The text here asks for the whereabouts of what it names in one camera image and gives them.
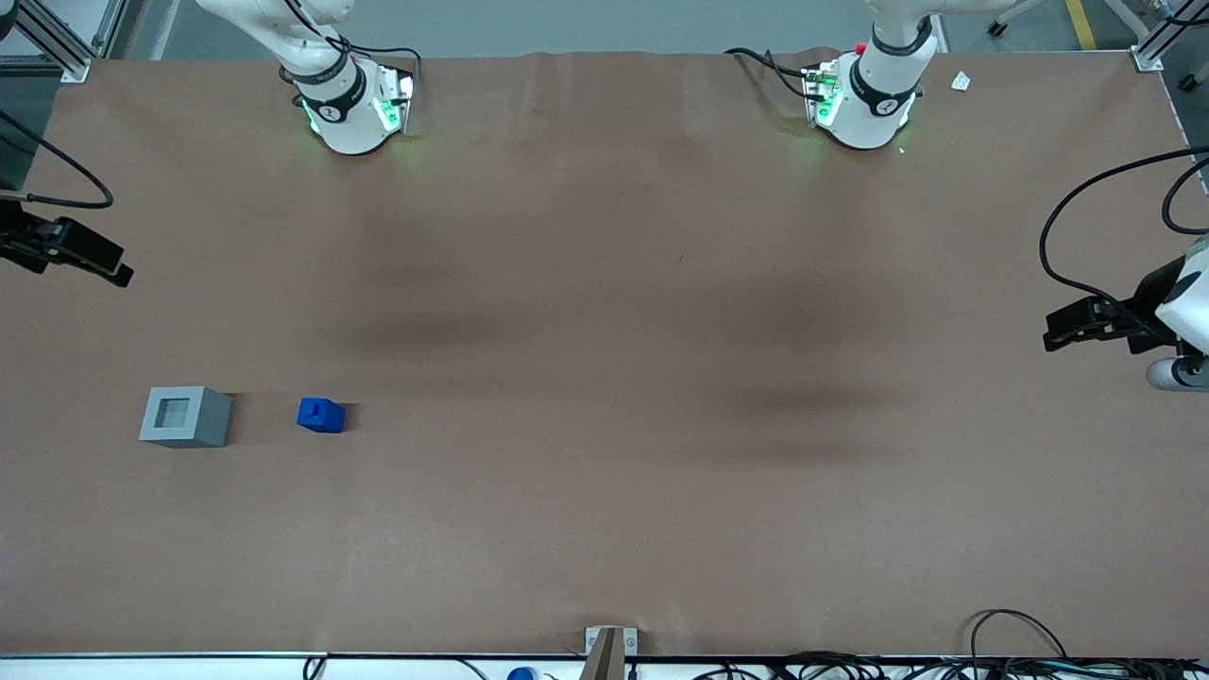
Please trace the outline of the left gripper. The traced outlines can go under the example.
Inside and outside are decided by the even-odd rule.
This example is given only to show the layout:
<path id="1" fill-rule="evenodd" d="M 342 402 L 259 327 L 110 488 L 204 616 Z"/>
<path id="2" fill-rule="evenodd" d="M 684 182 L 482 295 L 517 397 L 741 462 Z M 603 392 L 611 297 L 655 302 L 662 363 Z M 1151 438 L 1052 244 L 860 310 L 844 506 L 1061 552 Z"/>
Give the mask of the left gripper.
<path id="1" fill-rule="evenodd" d="M 1130 355 L 1159 346 L 1187 345 L 1208 353 L 1208 237 L 1186 254 L 1149 272 L 1132 293 L 1130 305 L 1105 296 L 1084 296 L 1047 315 L 1045 352 L 1078 342 L 1127 341 Z M 1152 332 L 1140 332 L 1136 315 Z"/>

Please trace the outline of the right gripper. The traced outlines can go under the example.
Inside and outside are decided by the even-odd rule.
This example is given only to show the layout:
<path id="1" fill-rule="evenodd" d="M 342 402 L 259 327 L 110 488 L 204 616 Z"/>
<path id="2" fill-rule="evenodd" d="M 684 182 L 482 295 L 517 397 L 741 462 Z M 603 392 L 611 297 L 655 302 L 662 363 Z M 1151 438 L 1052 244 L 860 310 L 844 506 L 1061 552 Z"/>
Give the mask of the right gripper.
<path id="1" fill-rule="evenodd" d="M 50 265 L 79 267 L 118 288 L 128 287 L 134 276 L 121 246 L 73 218 L 36 229 L 36 219 L 21 203 L 1 203 L 1 258 L 34 273 Z"/>

